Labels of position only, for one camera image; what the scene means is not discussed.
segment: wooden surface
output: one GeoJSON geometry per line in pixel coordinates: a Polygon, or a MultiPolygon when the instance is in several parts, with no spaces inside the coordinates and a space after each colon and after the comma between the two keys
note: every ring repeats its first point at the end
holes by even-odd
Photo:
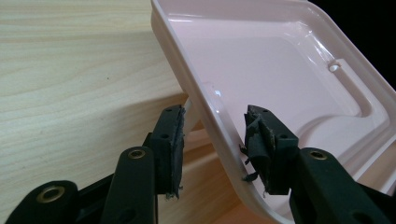
{"type": "MultiPolygon", "coordinates": [[[[51,180],[84,188],[182,104],[151,31],[149,0],[0,0],[0,223],[51,180]]],[[[262,222],[236,197],[213,147],[186,152],[183,192],[160,223],[262,222]]]]}

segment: tray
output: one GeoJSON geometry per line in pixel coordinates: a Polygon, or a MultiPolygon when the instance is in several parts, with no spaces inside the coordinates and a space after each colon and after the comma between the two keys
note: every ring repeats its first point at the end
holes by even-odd
{"type": "MultiPolygon", "coordinates": [[[[299,147],[331,152],[355,179],[395,141],[395,91],[315,5],[151,3],[152,29],[181,88],[236,193],[257,214],[292,221],[289,197],[263,195],[260,180],[241,181],[253,172],[239,152],[248,105],[270,109],[300,138],[299,147]]],[[[390,191],[394,173],[389,171],[382,191],[390,191]]]]}

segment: wooden table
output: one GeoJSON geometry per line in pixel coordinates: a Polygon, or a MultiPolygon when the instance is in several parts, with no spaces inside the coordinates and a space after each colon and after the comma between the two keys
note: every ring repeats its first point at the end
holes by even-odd
{"type": "MultiPolygon", "coordinates": [[[[41,184],[81,189],[113,173],[161,111],[186,100],[150,13],[149,0],[0,1],[1,223],[41,184]]],[[[210,144],[185,153],[182,184],[179,201],[160,197],[160,223],[262,222],[210,144]]]]}

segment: plastic tray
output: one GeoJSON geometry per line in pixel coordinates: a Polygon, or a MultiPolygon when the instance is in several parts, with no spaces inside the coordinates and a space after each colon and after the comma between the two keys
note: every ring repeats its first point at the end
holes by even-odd
{"type": "MultiPolygon", "coordinates": [[[[331,152],[358,179],[396,138],[396,93],[318,7],[305,1],[153,0],[152,29],[200,114],[238,196],[280,222],[239,152],[248,105],[270,109],[299,147],[331,152]]],[[[394,184],[390,171],[384,188],[394,184]]]]}

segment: plastic container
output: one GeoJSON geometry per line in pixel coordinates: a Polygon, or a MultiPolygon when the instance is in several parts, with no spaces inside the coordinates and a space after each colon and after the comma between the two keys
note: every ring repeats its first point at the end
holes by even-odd
{"type": "Polygon", "coordinates": [[[396,138],[395,91],[309,2],[152,0],[151,25],[235,191],[263,217],[292,220],[289,197],[241,181],[253,172],[239,151],[248,105],[270,109],[299,147],[331,152],[355,179],[396,138]]]}

